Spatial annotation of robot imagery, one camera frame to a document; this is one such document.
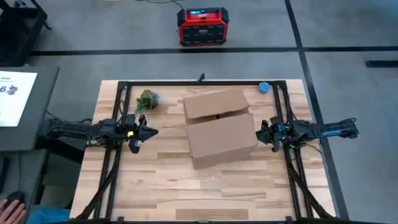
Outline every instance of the blue ball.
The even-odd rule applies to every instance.
[[[269,84],[266,83],[266,82],[260,83],[260,85],[259,85],[259,92],[260,92],[261,94],[266,94],[266,93],[268,93],[268,91],[269,91]]]

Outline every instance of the wooden tabletop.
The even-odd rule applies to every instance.
[[[299,119],[311,120],[301,80],[286,80],[293,112]],[[103,81],[99,91],[94,122],[110,118],[118,81]],[[262,95],[256,86],[134,86],[129,112],[136,109],[135,99],[145,89],[160,96],[159,106],[145,112],[148,126],[159,134],[132,154],[124,145],[119,167],[112,220],[284,220],[294,217],[289,180],[282,151],[259,143],[246,161],[220,164],[193,170],[190,158],[182,99],[239,88],[244,91],[254,115],[256,129],[261,120],[276,116],[272,91]],[[71,217],[77,216],[98,189],[104,149],[87,148],[73,201]],[[320,153],[302,149],[308,187],[326,211],[334,215],[333,202]],[[302,194],[299,193],[305,214]],[[104,216],[106,197],[101,216]]]

